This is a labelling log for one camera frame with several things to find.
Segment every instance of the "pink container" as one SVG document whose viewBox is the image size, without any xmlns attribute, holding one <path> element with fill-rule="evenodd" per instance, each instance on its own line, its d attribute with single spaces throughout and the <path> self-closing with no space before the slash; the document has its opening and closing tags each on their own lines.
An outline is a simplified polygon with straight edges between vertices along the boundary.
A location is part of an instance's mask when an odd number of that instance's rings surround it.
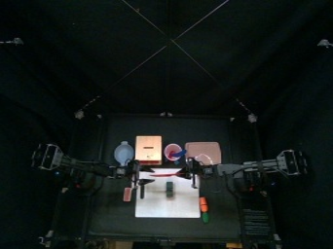
<svg viewBox="0 0 333 249">
<path fill-rule="evenodd" d="M 177 144 L 168 144 L 164 147 L 164 156 L 167 160 L 177 160 L 180 157 L 172 157 L 171 154 L 175 154 L 181 151 L 181 148 Z"/>
</svg>

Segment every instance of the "table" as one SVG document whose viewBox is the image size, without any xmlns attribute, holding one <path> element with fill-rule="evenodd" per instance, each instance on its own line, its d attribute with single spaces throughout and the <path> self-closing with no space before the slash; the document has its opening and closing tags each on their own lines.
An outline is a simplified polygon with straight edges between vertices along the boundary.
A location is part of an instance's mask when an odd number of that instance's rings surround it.
<svg viewBox="0 0 333 249">
<path fill-rule="evenodd" d="M 120 141 L 133 147 L 136 135 L 160 135 L 163 147 L 168 143 L 183 146 L 185 142 L 217 142 L 221 163 L 255 159 L 254 131 L 246 118 L 114 115 L 77 121 L 69 156 L 117 164 L 114 148 Z M 173 163 L 164 161 L 161 167 L 173 168 Z M 100 189 L 92 196 L 77 196 L 70 191 L 60 194 L 54 239 L 112 239 L 161 244 L 239 241 L 236 201 L 224 188 L 221 177 L 201 179 L 199 195 L 207 198 L 209 205 L 207 224 L 200 218 L 135 218 L 135 201 L 121 201 L 127 182 L 102 179 L 96 186 Z"/>
</svg>

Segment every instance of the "orange object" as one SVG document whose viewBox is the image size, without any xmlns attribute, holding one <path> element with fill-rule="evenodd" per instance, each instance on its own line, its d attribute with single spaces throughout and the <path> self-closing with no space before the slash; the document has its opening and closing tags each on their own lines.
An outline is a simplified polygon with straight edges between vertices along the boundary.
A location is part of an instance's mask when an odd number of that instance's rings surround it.
<svg viewBox="0 0 333 249">
<path fill-rule="evenodd" d="M 203 213 L 208 212 L 207 200 L 204 197 L 199 197 L 200 210 Z"/>
</svg>

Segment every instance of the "white box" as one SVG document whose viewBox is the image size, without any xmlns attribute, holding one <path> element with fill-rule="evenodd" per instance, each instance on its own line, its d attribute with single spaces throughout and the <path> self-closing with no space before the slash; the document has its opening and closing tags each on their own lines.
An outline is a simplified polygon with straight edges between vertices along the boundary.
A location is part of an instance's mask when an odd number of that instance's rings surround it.
<svg viewBox="0 0 333 249">
<path fill-rule="evenodd" d="M 161 165 L 161 136 L 136 136 L 135 159 L 143 165 Z"/>
</svg>

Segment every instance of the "ceiling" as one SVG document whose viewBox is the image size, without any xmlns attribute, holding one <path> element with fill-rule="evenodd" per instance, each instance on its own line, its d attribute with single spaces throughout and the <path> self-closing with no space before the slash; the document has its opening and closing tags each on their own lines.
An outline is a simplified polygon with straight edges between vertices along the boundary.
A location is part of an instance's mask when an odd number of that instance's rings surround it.
<svg viewBox="0 0 333 249">
<path fill-rule="evenodd" d="M 262 112 L 333 40 L 330 0 L 12 0 L 5 53 L 70 113 Z"/>
</svg>

